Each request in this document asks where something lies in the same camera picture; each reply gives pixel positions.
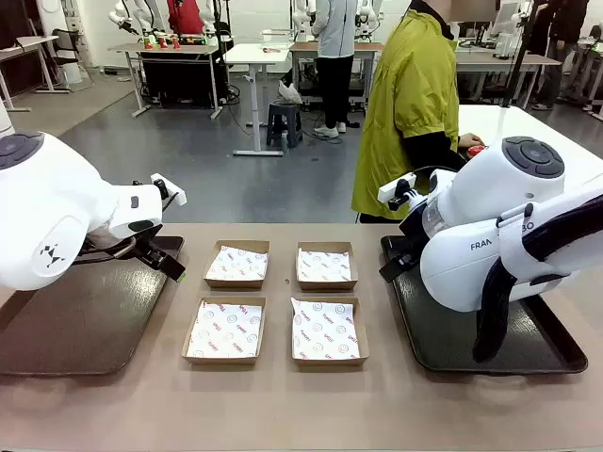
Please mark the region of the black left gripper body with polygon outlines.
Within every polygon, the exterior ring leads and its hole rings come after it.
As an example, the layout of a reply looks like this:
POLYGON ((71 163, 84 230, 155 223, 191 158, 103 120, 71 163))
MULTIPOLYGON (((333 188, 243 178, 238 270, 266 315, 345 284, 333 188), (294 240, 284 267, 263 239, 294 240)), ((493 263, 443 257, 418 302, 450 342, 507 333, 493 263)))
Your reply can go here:
POLYGON ((141 252, 150 249, 154 245, 153 240, 162 228, 162 224, 153 226, 122 239, 116 245, 105 248, 99 248, 92 243, 90 238, 86 238, 78 253, 78 258, 83 259, 89 254, 98 253, 102 253, 104 259, 129 259, 137 257, 141 252))

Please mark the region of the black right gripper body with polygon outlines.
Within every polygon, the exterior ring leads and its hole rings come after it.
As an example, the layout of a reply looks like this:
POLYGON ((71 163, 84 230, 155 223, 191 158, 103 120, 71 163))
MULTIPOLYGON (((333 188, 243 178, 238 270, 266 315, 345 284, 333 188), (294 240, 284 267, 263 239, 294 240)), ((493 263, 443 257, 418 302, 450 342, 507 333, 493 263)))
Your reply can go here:
POLYGON ((427 234, 422 224, 422 211, 413 211, 399 225, 407 240, 406 248, 401 252, 399 262, 402 265, 415 265, 427 244, 427 234))

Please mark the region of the person's right forearm black sleeve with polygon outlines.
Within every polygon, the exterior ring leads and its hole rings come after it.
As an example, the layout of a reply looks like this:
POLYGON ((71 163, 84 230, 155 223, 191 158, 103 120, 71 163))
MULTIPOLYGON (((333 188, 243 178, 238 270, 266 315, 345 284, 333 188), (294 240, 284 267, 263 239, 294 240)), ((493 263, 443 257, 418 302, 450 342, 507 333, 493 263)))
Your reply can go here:
POLYGON ((445 167, 459 170, 466 161, 452 149, 452 141, 444 132, 429 133, 401 140, 412 170, 445 167))

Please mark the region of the brown plastic serving tray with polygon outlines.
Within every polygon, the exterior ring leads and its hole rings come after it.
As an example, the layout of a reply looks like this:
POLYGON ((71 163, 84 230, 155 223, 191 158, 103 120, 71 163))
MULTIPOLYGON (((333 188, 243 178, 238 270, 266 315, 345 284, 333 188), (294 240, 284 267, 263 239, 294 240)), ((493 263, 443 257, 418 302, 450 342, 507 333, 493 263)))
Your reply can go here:
POLYGON ((0 376, 115 373, 131 359, 167 277, 137 259, 73 266, 0 302, 0 376))

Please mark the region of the person in yellow-green jacket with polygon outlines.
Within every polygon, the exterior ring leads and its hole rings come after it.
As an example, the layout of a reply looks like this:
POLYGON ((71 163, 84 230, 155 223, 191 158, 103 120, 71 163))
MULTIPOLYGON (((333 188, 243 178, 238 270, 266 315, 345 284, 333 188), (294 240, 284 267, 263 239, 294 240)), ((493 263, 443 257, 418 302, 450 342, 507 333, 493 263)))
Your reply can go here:
POLYGON ((456 43, 439 1, 411 1, 374 72, 351 199, 363 222, 407 215, 378 201, 381 186, 413 170, 404 137, 444 132, 458 151, 456 43))

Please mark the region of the large white table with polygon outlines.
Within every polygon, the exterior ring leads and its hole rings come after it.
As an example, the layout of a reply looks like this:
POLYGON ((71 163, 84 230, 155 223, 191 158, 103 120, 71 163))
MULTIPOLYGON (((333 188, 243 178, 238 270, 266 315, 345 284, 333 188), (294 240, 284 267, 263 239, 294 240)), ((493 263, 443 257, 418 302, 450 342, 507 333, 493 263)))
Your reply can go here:
POLYGON ((460 105, 459 132, 472 133, 485 145, 492 145, 499 138, 514 136, 544 141, 562 157, 566 189, 603 174, 603 159, 515 106, 460 105))

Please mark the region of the black equipment cabinet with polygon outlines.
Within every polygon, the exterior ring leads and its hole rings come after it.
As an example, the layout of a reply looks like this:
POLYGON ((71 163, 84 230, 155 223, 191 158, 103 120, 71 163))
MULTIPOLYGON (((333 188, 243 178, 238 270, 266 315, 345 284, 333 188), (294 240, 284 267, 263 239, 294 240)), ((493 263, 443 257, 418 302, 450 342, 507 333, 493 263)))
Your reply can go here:
POLYGON ((160 104, 214 105, 210 56, 201 54, 140 53, 142 92, 160 104))

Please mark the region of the grey plastic stool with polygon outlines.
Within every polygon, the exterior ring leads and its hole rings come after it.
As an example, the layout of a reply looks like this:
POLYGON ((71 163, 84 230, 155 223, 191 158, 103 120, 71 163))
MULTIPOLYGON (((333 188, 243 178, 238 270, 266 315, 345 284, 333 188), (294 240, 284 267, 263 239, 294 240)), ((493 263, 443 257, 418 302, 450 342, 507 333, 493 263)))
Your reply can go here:
POLYGON ((267 145, 281 142, 286 138, 288 149, 296 148, 302 142, 301 107, 298 104, 283 104, 272 102, 269 104, 267 122, 267 145))

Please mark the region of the white plastic bag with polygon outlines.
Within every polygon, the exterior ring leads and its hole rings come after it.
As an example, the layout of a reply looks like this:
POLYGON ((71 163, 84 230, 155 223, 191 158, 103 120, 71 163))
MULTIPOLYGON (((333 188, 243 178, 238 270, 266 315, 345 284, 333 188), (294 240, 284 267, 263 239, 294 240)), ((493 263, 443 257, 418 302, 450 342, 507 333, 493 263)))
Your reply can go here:
POLYGON ((286 85, 283 81, 279 82, 279 100, 283 104, 301 105, 302 97, 296 90, 293 83, 286 85))

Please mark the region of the wood-top white-leg table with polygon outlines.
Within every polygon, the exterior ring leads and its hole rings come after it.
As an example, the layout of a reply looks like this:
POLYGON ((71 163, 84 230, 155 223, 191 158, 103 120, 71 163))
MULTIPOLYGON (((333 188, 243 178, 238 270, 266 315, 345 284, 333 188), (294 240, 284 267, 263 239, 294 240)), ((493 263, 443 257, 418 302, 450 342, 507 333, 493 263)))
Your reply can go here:
POLYGON ((218 46, 181 44, 173 36, 156 45, 125 43, 109 50, 125 56, 138 103, 134 118, 154 105, 181 103, 211 109, 211 119, 221 113, 228 77, 218 46))

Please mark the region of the wood-top work table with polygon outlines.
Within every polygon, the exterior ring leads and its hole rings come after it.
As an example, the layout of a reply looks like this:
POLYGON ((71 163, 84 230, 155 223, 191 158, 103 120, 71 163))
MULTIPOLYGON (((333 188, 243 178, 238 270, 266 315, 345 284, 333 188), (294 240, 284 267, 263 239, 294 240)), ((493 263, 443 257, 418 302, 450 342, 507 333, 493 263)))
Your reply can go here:
MULTIPOLYGON (((348 89, 349 109, 364 111, 367 108, 374 67, 383 50, 379 42, 356 42, 354 60, 348 89)), ((316 58, 318 45, 315 41, 295 42, 290 48, 292 81, 306 108, 322 104, 318 82, 316 58)))

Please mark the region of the person in grey jacket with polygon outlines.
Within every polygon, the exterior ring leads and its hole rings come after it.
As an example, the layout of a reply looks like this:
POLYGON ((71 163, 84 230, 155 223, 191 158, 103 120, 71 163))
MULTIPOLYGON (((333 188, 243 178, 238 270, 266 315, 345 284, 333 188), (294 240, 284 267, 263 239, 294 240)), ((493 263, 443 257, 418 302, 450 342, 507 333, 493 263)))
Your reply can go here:
POLYGON ((334 139, 347 128, 349 87, 354 57, 357 0, 316 0, 312 34, 318 40, 317 71, 324 124, 318 137, 334 139))

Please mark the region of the black tripod pole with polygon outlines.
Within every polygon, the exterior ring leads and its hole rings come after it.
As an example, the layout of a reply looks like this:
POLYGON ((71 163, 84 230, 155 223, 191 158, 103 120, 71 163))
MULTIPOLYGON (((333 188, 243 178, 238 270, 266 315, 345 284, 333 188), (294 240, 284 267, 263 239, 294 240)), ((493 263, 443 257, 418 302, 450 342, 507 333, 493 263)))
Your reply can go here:
POLYGON ((532 30, 538 14, 538 7, 541 4, 541 0, 530 0, 529 14, 525 18, 521 18, 519 24, 521 25, 520 39, 518 40, 519 47, 514 52, 512 57, 512 70, 507 81, 505 95, 501 106, 508 108, 511 106, 515 92, 520 88, 521 83, 519 82, 521 67, 523 64, 524 56, 527 52, 527 47, 531 39, 532 30))

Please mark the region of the black office chair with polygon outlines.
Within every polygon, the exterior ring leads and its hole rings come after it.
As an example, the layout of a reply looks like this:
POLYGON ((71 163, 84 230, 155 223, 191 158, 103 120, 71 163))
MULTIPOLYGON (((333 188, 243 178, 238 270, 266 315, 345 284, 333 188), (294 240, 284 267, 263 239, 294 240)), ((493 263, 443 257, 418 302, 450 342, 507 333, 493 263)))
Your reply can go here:
POLYGON ((80 61, 78 32, 55 28, 52 36, 55 39, 51 58, 57 75, 62 77, 63 90, 81 91, 93 87, 94 81, 80 61))

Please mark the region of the white standing desk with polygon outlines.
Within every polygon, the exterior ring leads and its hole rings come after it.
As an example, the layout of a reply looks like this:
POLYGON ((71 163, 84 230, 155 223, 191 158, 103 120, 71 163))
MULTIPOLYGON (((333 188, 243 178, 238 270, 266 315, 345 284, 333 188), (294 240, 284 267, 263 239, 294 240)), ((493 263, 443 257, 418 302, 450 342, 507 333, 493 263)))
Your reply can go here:
POLYGON ((261 43, 240 43, 228 50, 224 55, 227 65, 247 65, 248 81, 251 94, 252 137, 251 150, 234 150, 235 157, 282 157, 282 151, 270 151, 262 148, 260 135, 259 103, 257 75, 262 73, 268 77, 268 66, 285 62, 288 55, 287 48, 266 47, 261 43))

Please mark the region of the person in red top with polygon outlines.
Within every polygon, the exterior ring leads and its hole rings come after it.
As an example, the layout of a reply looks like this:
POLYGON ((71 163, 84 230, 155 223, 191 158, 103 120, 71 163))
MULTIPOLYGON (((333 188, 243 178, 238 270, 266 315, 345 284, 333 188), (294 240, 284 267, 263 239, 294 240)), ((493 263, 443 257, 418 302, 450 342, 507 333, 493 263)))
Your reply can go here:
POLYGON ((201 35, 204 21, 196 0, 167 0, 169 24, 178 35, 201 35))

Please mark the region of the grey-top office desk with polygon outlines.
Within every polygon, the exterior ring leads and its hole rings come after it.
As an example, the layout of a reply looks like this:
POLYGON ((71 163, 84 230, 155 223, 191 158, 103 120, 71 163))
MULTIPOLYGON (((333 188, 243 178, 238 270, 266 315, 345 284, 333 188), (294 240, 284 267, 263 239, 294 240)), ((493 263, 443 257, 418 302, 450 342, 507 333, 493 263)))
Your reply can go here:
MULTIPOLYGON (((57 40, 57 36, 47 36, 47 37, 39 37, 39 36, 29 36, 29 37, 19 37, 16 39, 16 43, 11 47, 1 48, 0 49, 0 63, 13 59, 15 57, 20 57, 28 54, 35 53, 40 61, 43 78, 46 83, 45 89, 37 89, 37 93, 51 93, 51 94, 60 94, 62 90, 56 89, 55 85, 51 79, 50 72, 48 70, 48 66, 45 62, 44 57, 44 45, 47 43, 52 43, 57 40)), ((4 73, 0 68, 0 92, 2 93, 2 100, 4 107, 7 112, 15 112, 15 113, 26 113, 30 112, 31 109, 29 107, 16 107, 12 102, 12 97, 8 90, 8 85, 6 83, 4 73)))

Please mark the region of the person in black clothes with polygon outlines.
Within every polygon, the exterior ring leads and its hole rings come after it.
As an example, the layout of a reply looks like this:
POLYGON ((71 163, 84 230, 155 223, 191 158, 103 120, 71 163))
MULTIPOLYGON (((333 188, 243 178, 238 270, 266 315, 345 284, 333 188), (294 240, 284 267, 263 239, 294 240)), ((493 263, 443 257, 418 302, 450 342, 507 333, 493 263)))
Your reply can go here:
POLYGON ((551 18, 548 32, 549 45, 546 56, 560 62, 559 66, 546 66, 544 83, 535 103, 537 111, 551 110, 562 84, 562 65, 576 47, 584 24, 590 0, 549 0, 546 11, 551 18))

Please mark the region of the black handled serving tray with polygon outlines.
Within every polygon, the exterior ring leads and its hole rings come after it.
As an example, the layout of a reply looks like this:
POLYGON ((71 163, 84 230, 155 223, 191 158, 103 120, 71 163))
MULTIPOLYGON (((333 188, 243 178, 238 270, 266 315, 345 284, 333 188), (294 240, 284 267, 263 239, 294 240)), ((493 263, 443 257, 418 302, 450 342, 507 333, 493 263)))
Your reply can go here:
POLYGON ((433 372, 489 376, 578 374, 588 359, 569 331, 539 296, 510 305, 508 332, 496 357, 472 356, 476 316, 457 313, 427 292, 418 268, 392 281, 416 361, 433 372))

